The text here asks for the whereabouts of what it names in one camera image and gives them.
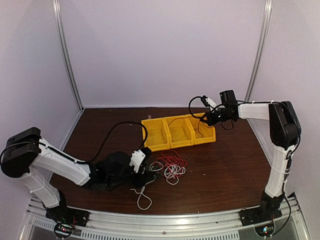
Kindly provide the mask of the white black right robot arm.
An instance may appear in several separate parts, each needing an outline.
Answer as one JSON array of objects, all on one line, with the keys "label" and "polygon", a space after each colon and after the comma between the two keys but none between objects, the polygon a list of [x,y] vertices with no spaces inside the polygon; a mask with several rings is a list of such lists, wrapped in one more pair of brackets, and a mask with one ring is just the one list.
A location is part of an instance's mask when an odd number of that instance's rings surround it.
[{"label": "white black right robot arm", "polygon": [[199,117],[209,127],[239,119],[261,120],[269,123],[269,136],[273,144],[273,159],[268,182],[261,196],[259,207],[246,214],[268,221],[277,215],[285,198],[285,186],[291,171],[292,157],[299,146],[302,129],[290,101],[241,101],[233,90],[220,94],[220,104],[205,95],[199,99],[209,110]]}]

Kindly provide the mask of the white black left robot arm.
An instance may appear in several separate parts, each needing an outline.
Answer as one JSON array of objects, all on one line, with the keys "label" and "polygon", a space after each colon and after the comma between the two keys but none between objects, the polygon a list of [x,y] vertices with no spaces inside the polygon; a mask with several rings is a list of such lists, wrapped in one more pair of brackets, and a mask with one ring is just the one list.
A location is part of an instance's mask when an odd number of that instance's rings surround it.
[{"label": "white black left robot arm", "polygon": [[156,179],[156,174],[146,169],[151,153],[148,147],[135,150],[131,155],[116,151],[92,163],[60,151],[41,137],[39,128],[31,127],[7,140],[0,154],[0,168],[6,176],[21,180],[41,200],[50,218],[67,222],[75,214],[67,206],[64,193],[45,180],[38,168],[47,169],[87,190],[112,191],[126,183],[143,188]]}]

